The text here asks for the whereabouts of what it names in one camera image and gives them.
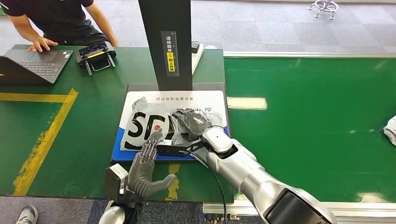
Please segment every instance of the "floor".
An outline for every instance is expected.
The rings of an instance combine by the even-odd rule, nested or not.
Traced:
[[[148,45],[137,0],[96,2],[121,46]],[[227,51],[396,52],[396,5],[341,4],[333,21],[328,14],[314,18],[316,11],[308,11],[308,6],[308,3],[192,0],[192,40]],[[14,44],[28,43],[6,16],[0,16],[0,30],[0,55]],[[38,224],[96,224],[106,201],[0,197],[1,223],[14,224],[26,204],[38,208]],[[141,223],[204,223],[202,205],[149,203],[144,207]],[[257,217],[243,217],[230,223],[261,222]]]
[[[121,46],[147,46],[137,0],[96,0]],[[340,4],[335,20],[308,3],[191,1],[192,40],[226,51],[396,52],[396,5]],[[0,16],[0,55],[28,43]]]

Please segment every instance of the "shoe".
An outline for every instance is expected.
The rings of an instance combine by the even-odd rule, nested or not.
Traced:
[[[16,224],[36,224],[38,220],[37,209],[33,206],[25,206],[19,215]]]

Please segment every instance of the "sf logo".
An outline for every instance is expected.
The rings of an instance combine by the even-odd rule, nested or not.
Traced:
[[[135,132],[133,132],[131,130],[128,130],[128,136],[130,136],[132,138],[139,138],[139,137],[142,136],[143,130],[146,130],[144,132],[144,138],[143,138],[146,141],[147,139],[149,139],[149,137],[151,135],[151,131],[152,131],[153,128],[154,128],[155,131],[161,128],[160,125],[155,125],[153,127],[154,121],[156,121],[156,120],[157,121],[161,121],[164,124],[163,126],[165,126],[165,117],[160,116],[160,115],[150,115],[148,117],[147,126],[145,127],[145,129],[143,129],[143,125],[141,124],[141,122],[137,118],[138,117],[142,117],[142,118],[145,119],[146,116],[147,115],[145,113],[143,113],[143,112],[135,113],[134,118],[132,119],[132,124],[134,124],[136,126],[137,130]],[[168,133],[167,133],[165,139],[170,140],[170,139],[172,139],[172,137],[173,137],[173,135],[175,133],[175,129],[173,128],[173,123],[171,121],[170,116],[168,116],[168,119],[169,119],[169,129],[168,129]],[[127,142],[127,141],[125,141],[124,147],[127,148],[127,149],[134,149],[134,150],[140,150],[141,149],[141,146],[134,146],[133,144],[131,144],[131,143]]]

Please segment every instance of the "black cable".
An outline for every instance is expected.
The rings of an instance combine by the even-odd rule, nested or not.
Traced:
[[[143,204],[135,203],[133,208],[130,208],[129,206],[127,206],[124,208],[124,211],[126,209],[131,209],[133,211],[128,214],[127,218],[125,219],[125,223],[126,224],[137,224],[138,222],[140,223],[141,211],[143,209]]]
[[[227,129],[226,129],[225,127],[222,127],[222,126],[220,126],[220,125],[212,125],[212,126],[210,126],[209,128],[211,128],[211,127],[221,127],[221,129],[223,129],[224,132],[226,132],[226,134],[228,135],[228,131],[227,131]]]
[[[224,127],[220,126],[220,125],[212,125],[210,127],[221,127],[221,129],[224,129]]]
[[[187,151],[187,150],[185,150],[185,151],[190,153],[190,154],[193,154],[196,157],[198,157],[208,167],[208,169],[210,169],[209,168],[209,164],[200,155],[196,154],[195,152],[190,152],[190,151]],[[216,179],[217,185],[219,186],[219,189],[220,189],[220,192],[221,192],[221,197],[223,198],[224,224],[227,224],[227,207],[226,207],[226,198],[224,197],[224,191],[223,191],[223,188],[221,187],[220,181],[217,178],[216,173],[212,169],[210,169],[210,171],[212,172],[212,174],[214,176],[214,179]]]

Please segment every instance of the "person's hand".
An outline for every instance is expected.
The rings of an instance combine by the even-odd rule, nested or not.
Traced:
[[[33,44],[28,48],[28,51],[34,51],[34,52],[42,52],[41,46],[43,46],[46,50],[50,50],[50,46],[57,46],[57,42],[53,42],[52,40],[49,40],[44,37],[38,37],[35,40],[33,40]]]
[[[119,47],[118,41],[112,41],[111,44],[113,47]]]

